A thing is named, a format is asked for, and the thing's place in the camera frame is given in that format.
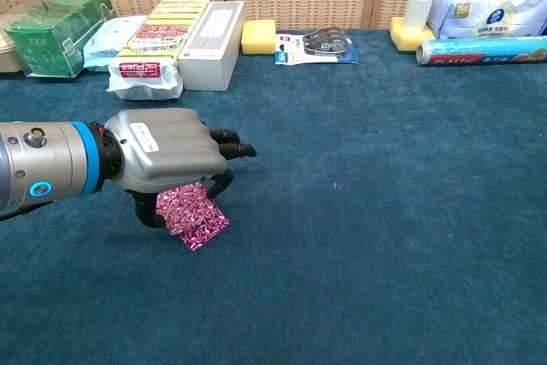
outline robotic hand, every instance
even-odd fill
[[[164,227],[157,194],[213,180],[208,198],[232,182],[227,160],[254,157],[236,132],[209,129],[191,109],[124,110],[103,126],[79,121],[0,123],[0,221],[55,200],[100,191],[111,180],[135,199],[147,227]]]

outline blue ring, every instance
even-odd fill
[[[40,187],[41,185],[46,185],[48,187],[47,190],[44,191],[42,194],[34,194],[34,191],[36,191],[36,189]],[[51,192],[51,183],[45,180],[35,182],[33,185],[31,185],[31,188],[28,189],[28,193],[35,198],[45,197],[50,192]]]
[[[99,150],[91,130],[81,121],[70,121],[76,128],[84,143],[85,154],[87,155],[87,178],[85,179],[84,190],[81,196],[92,194],[99,181]]]

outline white box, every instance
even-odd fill
[[[186,90],[226,91],[241,47],[244,2],[211,2],[179,53]]]

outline cable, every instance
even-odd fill
[[[21,208],[17,209],[16,211],[12,211],[11,213],[0,215],[0,221],[9,220],[10,218],[14,218],[17,215],[28,214],[31,211],[34,211],[35,209],[39,209],[40,207],[44,207],[45,205],[48,205],[48,204],[51,204],[51,203],[53,203],[53,202],[49,201],[47,203],[40,203],[40,204],[29,205],[27,207],[21,207]]]

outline sponge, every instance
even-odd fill
[[[275,20],[246,21],[241,34],[241,49],[245,55],[274,55]]]
[[[416,51],[421,42],[435,38],[428,25],[420,33],[405,32],[403,30],[403,17],[391,18],[390,35],[399,51]]]

